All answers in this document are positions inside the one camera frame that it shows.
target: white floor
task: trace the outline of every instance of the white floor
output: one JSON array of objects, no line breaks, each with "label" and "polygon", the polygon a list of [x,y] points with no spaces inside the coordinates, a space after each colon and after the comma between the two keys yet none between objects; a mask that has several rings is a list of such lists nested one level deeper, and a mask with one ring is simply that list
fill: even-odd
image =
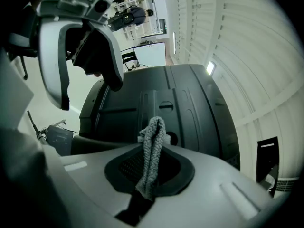
[{"label": "white floor", "polygon": [[[109,14],[112,15],[113,13],[115,14],[114,8],[111,8]],[[133,40],[128,41],[121,31],[114,32],[114,36],[119,43],[120,50],[137,46],[139,43],[138,41]],[[37,128],[40,130],[43,127],[48,127],[62,119],[66,119],[66,125],[62,126],[78,132],[80,128],[79,114],[82,106],[90,89],[96,81],[100,80],[100,78],[85,75],[81,68],[73,66],[71,61],[68,61],[67,68],[70,78],[68,95],[70,99],[70,110],[62,111],[56,108],[48,99],[42,82],[38,59],[26,57],[25,63],[29,76],[25,83],[34,93],[34,98],[30,102],[27,110],[31,112]],[[16,72],[20,74],[20,76],[23,76],[20,59],[17,58],[12,64],[13,67],[16,68]],[[36,136],[26,112],[18,129],[23,133]]]}]

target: light fixture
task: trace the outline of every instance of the light fixture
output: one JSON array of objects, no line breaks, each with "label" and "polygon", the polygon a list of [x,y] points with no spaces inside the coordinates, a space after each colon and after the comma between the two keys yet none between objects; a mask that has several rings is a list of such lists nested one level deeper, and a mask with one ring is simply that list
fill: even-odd
[{"label": "light fixture", "polygon": [[207,66],[207,72],[211,75],[215,69],[215,64],[213,62],[209,62]]},{"label": "light fixture", "polygon": [[176,47],[175,47],[176,41],[175,41],[175,32],[173,32],[173,52],[176,54]]}]

